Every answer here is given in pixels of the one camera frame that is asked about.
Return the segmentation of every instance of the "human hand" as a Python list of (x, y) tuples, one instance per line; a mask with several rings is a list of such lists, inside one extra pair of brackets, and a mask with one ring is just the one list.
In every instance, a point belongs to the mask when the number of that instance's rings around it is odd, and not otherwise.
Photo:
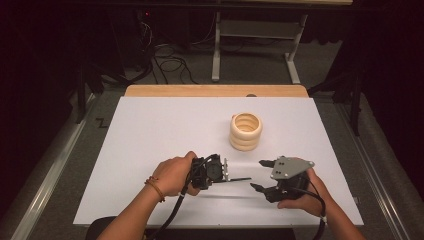
[[(310, 181), (316, 187), (320, 197), (324, 200), (326, 205), (334, 202), (330, 193), (327, 190), (324, 182), (315, 174), (314, 169), (309, 168), (306, 170)], [(317, 193), (311, 184), (308, 185), (308, 191)], [(308, 212), (309, 214), (319, 217), (321, 215), (322, 205), (320, 201), (312, 196), (307, 194), (303, 195), (296, 200), (282, 200), (277, 205), (278, 208), (288, 208), (288, 209), (302, 209)]]
[[(164, 196), (176, 196), (183, 188), (187, 174), (191, 168), (193, 158), (196, 154), (188, 152), (184, 157), (174, 157), (159, 163), (153, 172), (156, 186), (162, 191)], [(187, 193), (196, 196), (200, 189), (193, 188), (191, 183), (188, 185)]]

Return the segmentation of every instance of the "cable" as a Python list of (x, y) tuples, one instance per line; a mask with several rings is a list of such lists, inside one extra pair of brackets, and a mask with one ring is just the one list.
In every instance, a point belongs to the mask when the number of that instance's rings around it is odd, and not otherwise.
[[(169, 48), (169, 49), (171, 49), (171, 53), (166, 54), (166, 55), (162, 55), (162, 56), (158, 56), (157, 55), (157, 52), (159, 50), (163, 49), (163, 48)], [(173, 56), (174, 54), (175, 54), (175, 49), (173, 47), (169, 46), (168, 44), (163, 44), (163, 45), (155, 46), (155, 54), (154, 54), (154, 57), (153, 58), (155, 60), (155, 63), (157, 65), (157, 67), (161, 71), (162, 76), (164, 77), (166, 84), (169, 84), (169, 81), (168, 81), (168, 78), (166, 77), (165, 72), (175, 72), (175, 71), (177, 71), (179, 69), (181, 69), (179, 78), (180, 78), (180, 81), (181, 81), (182, 84), (185, 84), (185, 82), (183, 81), (183, 77), (182, 77), (182, 74), (184, 73), (184, 71), (187, 71), (188, 72), (189, 79), (190, 79), (190, 81), (192, 83), (199, 84), (198, 82), (196, 82), (193, 79), (193, 76), (191, 74), (191, 71), (188, 68), (187, 62), (183, 58), (181, 58), (181, 57), (175, 57), (175, 56)], [(166, 65), (168, 63), (175, 63), (175, 62), (176, 63), (179, 63), (176, 67), (173, 67), (171, 69), (166, 69), (164, 67), (164, 65)]]

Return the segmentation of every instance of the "bracelet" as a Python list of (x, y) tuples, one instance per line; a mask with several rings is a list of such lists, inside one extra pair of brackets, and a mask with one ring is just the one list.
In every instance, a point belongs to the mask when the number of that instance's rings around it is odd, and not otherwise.
[(146, 181), (144, 182), (144, 184), (149, 184), (150, 186), (152, 186), (156, 192), (158, 192), (161, 200), (159, 202), (165, 202), (165, 196), (163, 195), (163, 193), (160, 191), (160, 189), (158, 188), (158, 186), (156, 186), (154, 181), (159, 180), (158, 178), (152, 177), (150, 176), (148, 179), (146, 179)]

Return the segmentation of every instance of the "white tabletop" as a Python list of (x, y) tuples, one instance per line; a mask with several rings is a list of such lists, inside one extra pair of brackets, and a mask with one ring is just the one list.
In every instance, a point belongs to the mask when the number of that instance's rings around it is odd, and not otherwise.
[[(231, 116), (252, 112), (264, 124), (258, 147), (250, 152), (228, 141)], [(230, 178), (197, 197), (186, 197), (169, 228), (293, 227), (317, 225), (301, 210), (278, 210), (250, 182), (275, 186), (270, 168), (258, 161), (280, 155), (315, 162), (315, 171), (355, 225), (363, 225), (313, 99), (284, 97), (123, 97), (88, 182), (74, 224), (118, 215), (143, 187), (157, 164), (193, 150), (199, 157), (220, 154), (229, 160)], [(158, 204), (149, 226), (168, 218), (177, 198)]]

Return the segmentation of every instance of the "black cable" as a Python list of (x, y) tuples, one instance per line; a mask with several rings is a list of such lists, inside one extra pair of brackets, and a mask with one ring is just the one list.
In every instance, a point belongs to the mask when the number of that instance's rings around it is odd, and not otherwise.
[[(191, 71), (190, 71), (190, 69), (188, 68), (187, 62), (186, 62), (183, 58), (173, 56), (173, 55), (174, 55), (174, 53), (175, 53), (175, 49), (174, 49), (174, 48), (172, 48), (172, 47), (170, 47), (170, 46), (168, 46), (168, 45), (166, 45), (166, 46), (164, 46), (164, 47), (167, 47), (167, 48), (171, 49), (171, 50), (172, 50), (172, 52), (171, 52), (170, 54), (167, 54), (167, 55), (163, 55), (163, 56), (156, 56), (156, 52), (157, 52), (159, 49), (161, 49), (161, 48), (156, 47), (154, 60), (155, 60), (155, 62), (156, 62), (156, 65), (157, 65), (157, 66), (158, 66), (158, 68), (160, 69), (160, 71), (161, 71), (161, 73), (162, 73), (162, 76), (164, 77), (164, 79), (165, 79), (165, 81), (166, 81), (166, 84), (168, 84), (169, 82), (168, 82), (168, 79), (167, 79), (167, 77), (166, 77), (165, 72), (175, 72), (175, 71), (177, 71), (178, 69), (181, 69), (181, 68), (182, 68), (182, 70), (181, 70), (181, 72), (180, 72), (180, 81), (181, 81), (181, 83), (185, 84), (185, 82), (184, 82), (184, 80), (183, 80), (183, 77), (182, 77), (182, 74), (183, 74), (183, 73), (184, 73), (184, 71), (186, 70), (186, 71), (188, 72), (188, 74), (189, 74), (189, 79), (190, 79), (190, 81), (191, 81), (192, 83), (194, 83), (194, 84), (199, 84), (198, 82), (196, 82), (196, 81), (193, 79), (193, 76), (192, 76), (192, 74), (191, 74)], [(159, 64), (159, 62), (158, 62), (158, 60), (157, 60), (158, 58), (160, 58), (160, 59), (164, 59), (164, 61), (163, 61), (163, 62), (161, 62), (161, 63)], [(174, 67), (174, 68), (170, 69), (170, 70), (166, 70), (166, 69), (164, 69), (163, 65), (165, 65), (165, 64), (167, 64), (167, 63), (170, 63), (170, 62), (177, 62), (177, 63), (179, 63), (179, 65), (178, 65), (177, 67)]]

